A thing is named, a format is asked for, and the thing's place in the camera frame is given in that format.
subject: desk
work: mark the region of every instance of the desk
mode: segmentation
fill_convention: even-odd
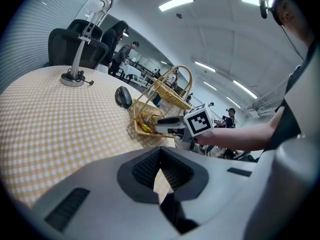
[[[13,197],[28,206],[90,162],[137,149],[175,146],[170,138],[138,135],[133,127],[126,131],[131,117],[117,106],[115,92],[125,86],[132,98],[138,98],[139,91],[88,68],[81,69],[93,85],[68,87],[60,77],[69,68],[51,66],[29,72],[0,95],[2,179]],[[71,121],[70,115],[77,120]],[[154,190],[160,199],[169,188],[159,173]]]

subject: black hair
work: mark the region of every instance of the black hair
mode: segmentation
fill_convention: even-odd
[[[118,43],[119,40],[123,37],[124,30],[127,30],[128,28],[129,28],[129,25],[124,20],[120,20],[118,23],[114,24],[110,28],[115,31],[116,43]]]
[[[271,7],[271,10],[270,12],[272,13],[272,16],[275,20],[275,22],[279,25],[279,26],[282,26],[283,23],[281,22],[281,20],[279,19],[278,17],[278,14],[277,14],[277,7],[278,5],[281,3],[281,1],[283,0],[274,0],[273,1],[273,4],[272,4],[272,7]]]
[[[134,41],[132,44],[135,45],[136,47],[140,46],[140,43],[138,41]]]

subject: cap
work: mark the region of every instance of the cap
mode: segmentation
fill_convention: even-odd
[[[234,114],[236,113],[236,110],[235,110],[234,108],[232,108],[232,107],[229,108],[228,112],[229,112],[229,111],[233,111]]]
[[[278,7],[278,5],[280,4],[281,1],[282,0],[273,0],[272,7],[270,9],[270,12],[272,13],[272,16],[273,16],[275,22],[278,23],[279,26],[283,25],[281,20],[278,17],[278,14],[277,14],[277,7]]]

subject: wicker basket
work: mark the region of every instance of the wicker basket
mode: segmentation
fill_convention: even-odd
[[[192,82],[193,82],[193,78],[192,78],[192,74],[189,68],[187,68],[186,66],[183,65],[178,65],[178,66],[174,66],[171,68],[171,70],[175,70],[177,68],[184,68],[188,71],[189,73],[189,83],[188,85],[184,88],[184,90],[181,93],[185,93],[185,90],[190,86],[192,86]],[[186,99],[182,99],[181,96],[179,96],[178,94],[176,94],[176,92],[174,90],[172,90],[169,86],[167,86],[165,83],[161,82],[161,81],[156,81],[154,83],[154,88],[157,90],[157,93],[160,95],[160,97],[164,100],[166,100],[167,102],[176,105],[179,109],[181,110],[190,110],[191,106],[185,102]]]
[[[170,134],[147,133],[144,130],[142,130],[137,122],[144,123],[144,120],[141,118],[141,115],[138,114],[144,105],[145,105],[144,102],[141,102],[141,101],[135,100],[135,99],[133,100],[132,111],[133,111],[133,118],[135,118],[135,120],[133,122],[134,123],[134,131],[137,134],[146,135],[146,136],[153,136],[153,137],[160,137],[160,138],[171,138],[171,139],[177,138],[177,136],[173,136]],[[153,107],[149,104],[147,104],[144,107],[142,112],[149,113],[151,115],[159,115],[159,116],[156,116],[157,120],[164,117],[164,113],[162,112],[161,109]],[[149,127],[155,132],[155,128],[153,126],[149,125]]]

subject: mesh chair back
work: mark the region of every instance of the mesh chair back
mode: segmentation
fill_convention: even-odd
[[[67,30],[72,30],[74,32],[77,32],[79,34],[82,34],[82,32],[85,30],[85,28],[88,26],[89,21],[84,20],[84,19],[75,19],[74,21],[71,22],[71,24],[68,26]],[[102,37],[102,29],[98,26],[94,26],[94,29],[92,30],[91,37],[93,39],[96,39],[98,41],[101,40]]]
[[[79,34],[62,28],[54,29],[48,40],[49,65],[73,64],[77,50],[81,43]],[[84,45],[79,66],[89,69],[96,69],[99,63],[109,52],[109,47],[102,42],[92,39]]]

